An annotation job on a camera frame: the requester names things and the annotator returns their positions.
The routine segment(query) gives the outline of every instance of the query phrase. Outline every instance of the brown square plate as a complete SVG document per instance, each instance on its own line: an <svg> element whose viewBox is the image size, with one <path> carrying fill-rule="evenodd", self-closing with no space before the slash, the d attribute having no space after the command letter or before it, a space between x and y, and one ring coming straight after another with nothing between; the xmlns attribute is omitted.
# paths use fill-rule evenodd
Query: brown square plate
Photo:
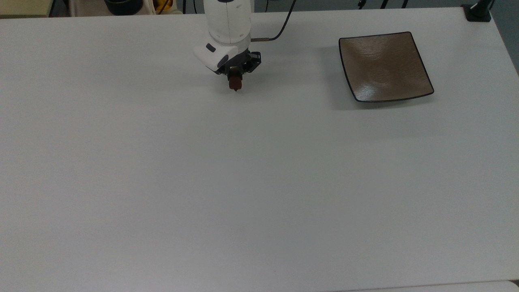
<svg viewBox="0 0 519 292"><path fill-rule="evenodd" d="M339 51L357 101L397 101L434 93L411 32L341 38Z"/></svg>

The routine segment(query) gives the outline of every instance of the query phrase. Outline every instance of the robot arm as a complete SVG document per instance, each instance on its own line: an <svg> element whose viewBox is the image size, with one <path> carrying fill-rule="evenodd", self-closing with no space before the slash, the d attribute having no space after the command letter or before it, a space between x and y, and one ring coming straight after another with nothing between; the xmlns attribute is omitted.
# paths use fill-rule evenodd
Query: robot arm
<svg viewBox="0 0 519 292"><path fill-rule="evenodd" d="M209 28L208 42L195 47L195 56L216 74L225 74L229 87L241 89L244 73L261 63L259 52L251 53L253 0L204 0Z"/></svg>

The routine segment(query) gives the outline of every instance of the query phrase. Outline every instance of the black cable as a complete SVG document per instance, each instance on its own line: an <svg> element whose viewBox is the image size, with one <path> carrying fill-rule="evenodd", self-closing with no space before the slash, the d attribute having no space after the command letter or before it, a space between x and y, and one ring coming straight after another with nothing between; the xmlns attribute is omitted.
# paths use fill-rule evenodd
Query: black cable
<svg viewBox="0 0 519 292"><path fill-rule="evenodd" d="M360 0L357 6L359 7L359 10L364 8L364 5L366 5L366 0Z"/></svg>
<svg viewBox="0 0 519 292"><path fill-rule="evenodd" d="M164 2L164 5L162 6L162 8L160 9L159 11L159 15L162 14L162 11L164 11L164 7L166 6L166 4L169 2L169 0L166 0L166 2Z"/></svg>
<svg viewBox="0 0 519 292"><path fill-rule="evenodd" d="M285 19L285 23L283 24L283 27L281 28L281 30L279 31L278 35L276 35L275 37L271 37L271 38L268 38L268 37L259 37L259 38L253 38L251 39L251 42L270 42L270 41L275 41L279 38L279 36L283 33L283 31L285 30L285 27L286 27L286 24L289 22L289 19L290 19L290 15L292 14L292 10L294 10L294 6L295 6L295 3L296 3L297 0L294 0L292 2L292 6L290 6L290 10L289 10L289 14L286 16L286 19Z"/></svg>

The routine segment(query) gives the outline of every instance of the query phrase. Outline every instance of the black stand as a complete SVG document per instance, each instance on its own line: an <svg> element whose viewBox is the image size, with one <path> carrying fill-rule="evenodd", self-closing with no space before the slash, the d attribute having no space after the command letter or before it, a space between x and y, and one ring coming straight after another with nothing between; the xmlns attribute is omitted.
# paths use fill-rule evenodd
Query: black stand
<svg viewBox="0 0 519 292"><path fill-rule="evenodd" d="M476 5L463 4L465 17L470 22L490 22L492 16L488 10L488 5L492 0L480 0Z"/></svg>

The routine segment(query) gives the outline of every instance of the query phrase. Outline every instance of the table surface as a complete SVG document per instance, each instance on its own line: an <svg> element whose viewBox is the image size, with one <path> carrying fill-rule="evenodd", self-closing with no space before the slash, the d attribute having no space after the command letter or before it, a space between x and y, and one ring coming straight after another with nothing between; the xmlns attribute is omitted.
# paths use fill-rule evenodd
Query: table surface
<svg viewBox="0 0 519 292"><path fill-rule="evenodd" d="M53 0L2 0L0 18L47 17Z"/></svg>
<svg viewBox="0 0 519 292"><path fill-rule="evenodd" d="M253 37L285 16L254 14ZM0 26L6 291L519 278L519 77L493 21L297 12L238 92L191 52L203 15ZM435 93L354 101L338 39L402 31Z"/></svg>

